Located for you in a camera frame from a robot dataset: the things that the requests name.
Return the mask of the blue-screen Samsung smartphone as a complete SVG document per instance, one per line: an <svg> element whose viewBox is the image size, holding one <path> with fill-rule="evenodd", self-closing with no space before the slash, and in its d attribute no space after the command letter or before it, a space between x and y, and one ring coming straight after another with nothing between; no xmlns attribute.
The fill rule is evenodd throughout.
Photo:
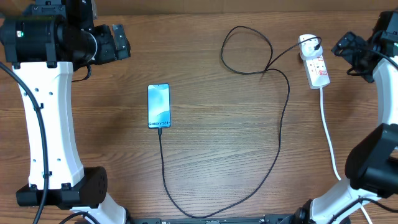
<svg viewBox="0 0 398 224"><path fill-rule="evenodd" d="M171 127L170 85L153 84L147 87L148 128Z"/></svg>

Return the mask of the white power strip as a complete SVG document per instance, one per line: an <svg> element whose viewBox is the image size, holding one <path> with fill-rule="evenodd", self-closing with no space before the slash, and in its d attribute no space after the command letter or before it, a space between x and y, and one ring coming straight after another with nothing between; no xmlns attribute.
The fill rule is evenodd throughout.
<svg viewBox="0 0 398 224"><path fill-rule="evenodd" d="M311 60L304 60L303 64L311 89L323 88L330 84L330 77L322 55Z"/></svg>

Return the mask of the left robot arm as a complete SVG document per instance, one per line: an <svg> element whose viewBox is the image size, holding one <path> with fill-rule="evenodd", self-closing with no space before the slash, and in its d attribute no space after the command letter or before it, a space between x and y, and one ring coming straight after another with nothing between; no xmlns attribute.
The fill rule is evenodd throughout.
<svg viewBox="0 0 398 224"><path fill-rule="evenodd" d="M96 26L95 18L93 1L36 0L1 26L1 68L19 85L30 147L28 182L16 200L39 211L56 206L87 223L131 223L108 193L106 170L85 167L76 148L73 74L130 57L123 26Z"/></svg>

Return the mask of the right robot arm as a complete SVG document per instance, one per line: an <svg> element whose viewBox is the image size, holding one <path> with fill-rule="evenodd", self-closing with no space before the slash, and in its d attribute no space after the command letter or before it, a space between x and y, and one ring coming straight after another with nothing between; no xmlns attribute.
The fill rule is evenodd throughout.
<svg viewBox="0 0 398 224"><path fill-rule="evenodd" d="M368 40L347 32L332 53L350 65L348 75L377 86L378 124L350 152L345 177L321 197L311 199L283 223L349 223L349 216L397 193L397 11L381 12Z"/></svg>

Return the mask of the white charger plug adapter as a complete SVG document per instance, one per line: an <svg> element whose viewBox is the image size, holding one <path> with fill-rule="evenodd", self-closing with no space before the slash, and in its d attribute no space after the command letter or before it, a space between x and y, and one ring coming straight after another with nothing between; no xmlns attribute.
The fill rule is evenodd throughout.
<svg viewBox="0 0 398 224"><path fill-rule="evenodd" d="M313 60L323 54L322 39L313 34L303 34L298 38L302 60Z"/></svg>

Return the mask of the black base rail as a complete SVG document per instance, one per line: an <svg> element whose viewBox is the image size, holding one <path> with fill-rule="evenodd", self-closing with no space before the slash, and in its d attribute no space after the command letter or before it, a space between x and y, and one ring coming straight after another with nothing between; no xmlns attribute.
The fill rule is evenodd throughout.
<svg viewBox="0 0 398 224"><path fill-rule="evenodd" d="M128 221L130 224L288 224L292 223L294 215L266 215L264 217L235 217L235 218L137 218Z"/></svg>

